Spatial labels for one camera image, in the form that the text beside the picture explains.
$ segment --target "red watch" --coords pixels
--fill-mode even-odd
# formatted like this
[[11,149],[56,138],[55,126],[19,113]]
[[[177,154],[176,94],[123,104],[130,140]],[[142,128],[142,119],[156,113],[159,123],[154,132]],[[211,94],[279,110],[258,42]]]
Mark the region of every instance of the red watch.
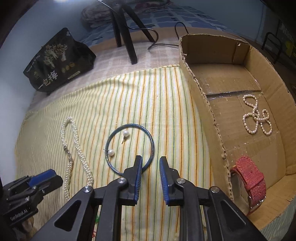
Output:
[[255,163],[247,156],[241,156],[230,170],[231,175],[238,175],[248,193],[249,212],[254,212],[266,198],[264,175]]

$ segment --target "black bag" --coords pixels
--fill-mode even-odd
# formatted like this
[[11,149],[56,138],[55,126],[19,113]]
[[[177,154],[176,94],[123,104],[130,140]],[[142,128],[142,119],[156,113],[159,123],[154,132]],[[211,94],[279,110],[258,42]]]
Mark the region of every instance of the black bag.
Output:
[[51,93],[91,70],[95,58],[85,44],[75,41],[63,28],[34,56],[24,75],[37,91]]

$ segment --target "metal screw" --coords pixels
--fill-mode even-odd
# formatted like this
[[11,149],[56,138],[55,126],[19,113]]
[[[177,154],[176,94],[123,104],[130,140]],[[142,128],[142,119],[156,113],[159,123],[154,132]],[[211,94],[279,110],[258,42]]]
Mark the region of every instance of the metal screw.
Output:
[[85,187],[82,188],[82,191],[85,192],[85,193],[88,193],[88,192],[91,191],[91,189],[92,189],[91,186],[85,186]]
[[220,188],[218,188],[218,187],[216,187],[216,186],[212,186],[212,187],[211,187],[211,191],[212,191],[213,193],[218,193],[218,192],[220,191]]
[[126,182],[126,179],[124,177],[120,177],[117,179],[117,181],[122,184]]
[[177,183],[179,183],[179,184],[184,184],[185,182],[186,182],[186,180],[184,178],[177,179]]

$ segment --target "tripod leg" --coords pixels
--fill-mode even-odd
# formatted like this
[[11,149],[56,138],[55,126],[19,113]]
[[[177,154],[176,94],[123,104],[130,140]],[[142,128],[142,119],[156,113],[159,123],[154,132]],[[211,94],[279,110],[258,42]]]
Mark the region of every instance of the tripod leg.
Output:
[[137,59],[137,55],[135,52],[135,48],[133,46],[133,41],[131,40],[130,32],[129,32],[128,28],[126,27],[127,24],[126,24],[126,19],[123,14],[122,7],[120,5],[117,5],[114,8],[114,10],[118,13],[118,14],[114,14],[114,17],[115,17],[115,20],[118,24],[121,36],[122,36],[124,44],[126,46],[126,50],[127,50],[128,55],[130,57],[131,64],[136,64],[138,62],[138,59]]
[[112,22],[112,26],[113,26],[113,32],[114,32],[117,47],[121,47],[122,44],[121,44],[120,31],[119,31],[118,24],[116,22],[116,19],[114,17],[114,13],[112,12],[112,10],[110,10],[110,17],[111,17],[111,22]]
[[[139,26],[139,28],[146,28],[145,25],[142,23],[141,19],[139,19],[139,17],[135,14],[134,10],[130,6],[128,6],[127,4],[123,4],[122,8],[132,18],[132,20]],[[151,36],[151,34],[147,29],[143,29],[142,31],[150,42],[152,43],[155,42],[155,40],[153,39],[153,37]]]

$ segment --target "bed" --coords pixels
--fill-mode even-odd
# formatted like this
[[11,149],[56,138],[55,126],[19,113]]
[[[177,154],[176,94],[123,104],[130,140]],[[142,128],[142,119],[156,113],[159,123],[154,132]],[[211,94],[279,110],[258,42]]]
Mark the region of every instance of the bed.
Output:
[[[174,30],[178,21],[192,34],[221,31],[229,37],[235,34],[191,7],[170,4],[164,9],[141,13],[139,17],[147,27],[158,31],[159,42],[178,44]],[[131,20],[127,23],[134,26]],[[185,34],[183,27],[177,31],[179,35]],[[178,240],[178,209],[168,208],[162,201],[158,160],[167,156],[169,165],[177,168],[182,177],[209,188],[214,183],[207,142],[192,93],[178,66],[178,48],[157,46],[148,51],[151,43],[141,31],[131,31],[131,37],[139,60],[135,65],[131,65],[124,46],[116,47],[111,24],[92,29],[80,41],[97,55],[93,70],[49,96],[36,92],[16,144],[17,175],[34,175],[53,168],[65,177],[67,155],[59,131],[63,120],[71,115],[76,119],[82,150],[93,170],[93,187],[104,186],[117,178],[105,163],[102,151],[108,136],[122,124],[141,124],[151,132],[158,151],[143,174],[138,205],[123,208],[122,239]],[[112,143],[112,148],[120,153],[118,157],[122,156],[121,160],[112,160],[121,171],[130,166],[135,154],[142,155],[144,162],[149,154],[144,136],[138,131],[132,135],[133,141],[126,143],[126,147],[121,145],[119,135]],[[75,175],[70,186],[73,196],[85,185],[86,177],[73,148],[70,129],[66,139],[74,153]],[[61,188],[47,195],[35,216],[35,227],[40,228],[65,202]],[[278,222],[277,233],[262,232],[269,240],[279,240],[291,222],[289,219]]]

